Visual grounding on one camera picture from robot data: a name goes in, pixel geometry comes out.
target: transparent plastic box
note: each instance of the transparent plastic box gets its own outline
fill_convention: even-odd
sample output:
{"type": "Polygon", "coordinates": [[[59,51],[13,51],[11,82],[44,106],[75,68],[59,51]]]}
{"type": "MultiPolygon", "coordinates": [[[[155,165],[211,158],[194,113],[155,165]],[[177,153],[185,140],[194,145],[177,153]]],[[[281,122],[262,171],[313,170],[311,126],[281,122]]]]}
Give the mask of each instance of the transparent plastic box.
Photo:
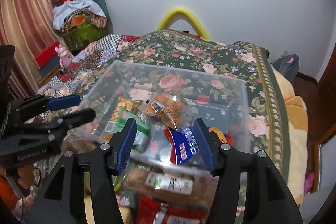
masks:
{"type": "MultiPolygon", "coordinates": [[[[71,147],[78,152],[86,152],[95,145],[106,142],[101,135],[119,96],[146,101],[152,95],[173,90],[180,92],[186,99],[193,110],[194,118],[202,118],[207,127],[218,128],[223,133],[229,132],[234,147],[239,151],[251,151],[248,100],[243,80],[200,71],[121,61],[114,61],[83,98],[79,108],[93,108],[96,119],[72,130],[63,143],[63,149],[71,147]]],[[[167,157],[169,142],[160,131],[160,126],[155,123],[150,139],[158,144],[166,143],[166,154],[163,148],[159,147],[156,151],[148,148],[142,152],[132,150],[130,158],[175,173],[208,175],[204,167],[197,164],[200,155],[191,158],[195,163],[191,161],[187,165],[171,164],[167,157]]]]}

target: human hand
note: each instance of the human hand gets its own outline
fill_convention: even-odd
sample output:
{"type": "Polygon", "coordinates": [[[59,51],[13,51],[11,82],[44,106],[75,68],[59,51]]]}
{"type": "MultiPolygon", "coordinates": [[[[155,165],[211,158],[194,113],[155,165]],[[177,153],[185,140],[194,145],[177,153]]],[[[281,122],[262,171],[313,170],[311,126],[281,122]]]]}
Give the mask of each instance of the human hand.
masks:
{"type": "MultiPolygon", "coordinates": [[[[33,164],[29,164],[25,167],[18,168],[17,173],[20,177],[18,182],[23,188],[28,189],[30,188],[30,186],[33,185],[35,179],[33,164]]],[[[0,166],[0,176],[3,177],[6,176],[6,170],[1,166],[0,166]]]]}

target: orange sleeve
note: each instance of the orange sleeve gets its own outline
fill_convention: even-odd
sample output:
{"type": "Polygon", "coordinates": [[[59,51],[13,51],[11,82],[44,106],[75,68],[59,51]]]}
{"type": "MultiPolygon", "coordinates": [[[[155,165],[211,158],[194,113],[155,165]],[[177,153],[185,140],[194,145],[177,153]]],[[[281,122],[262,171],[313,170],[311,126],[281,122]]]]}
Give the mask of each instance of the orange sleeve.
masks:
{"type": "Polygon", "coordinates": [[[6,206],[13,211],[19,198],[14,194],[11,186],[0,176],[0,196],[6,206]]]}

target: yellow arch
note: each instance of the yellow arch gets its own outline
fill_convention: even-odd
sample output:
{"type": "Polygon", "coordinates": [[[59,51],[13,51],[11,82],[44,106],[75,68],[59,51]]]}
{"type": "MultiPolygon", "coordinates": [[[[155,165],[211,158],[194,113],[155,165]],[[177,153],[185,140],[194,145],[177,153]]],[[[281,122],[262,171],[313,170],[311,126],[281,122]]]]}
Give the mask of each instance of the yellow arch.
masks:
{"type": "Polygon", "coordinates": [[[160,29],[166,28],[166,26],[168,25],[170,20],[178,14],[184,15],[187,19],[189,19],[190,22],[194,25],[194,27],[197,30],[197,32],[199,33],[199,35],[203,39],[210,40],[208,34],[204,30],[204,28],[202,27],[200,22],[197,20],[197,18],[191,13],[191,11],[189,11],[186,8],[183,8],[183,7],[176,7],[176,8],[173,8],[172,10],[170,10],[167,13],[167,15],[163,18],[163,20],[161,21],[161,23],[160,23],[160,25],[158,26],[157,29],[160,30],[160,29]]]}

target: pink figurine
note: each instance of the pink figurine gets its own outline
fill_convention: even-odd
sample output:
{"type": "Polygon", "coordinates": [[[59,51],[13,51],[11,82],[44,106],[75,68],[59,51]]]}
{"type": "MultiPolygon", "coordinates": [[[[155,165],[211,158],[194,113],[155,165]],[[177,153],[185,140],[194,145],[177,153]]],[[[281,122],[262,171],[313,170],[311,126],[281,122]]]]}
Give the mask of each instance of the pink figurine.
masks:
{"type": "Polygon", "coordinates": [[[63,71],[66,71],[69,68],[74,56],[62,44],[59,44],[58,47],[55,47],[55,51],[57,52],[57,55],[59,57],[59,64],[61,66],[61,69],[63,71]]]}

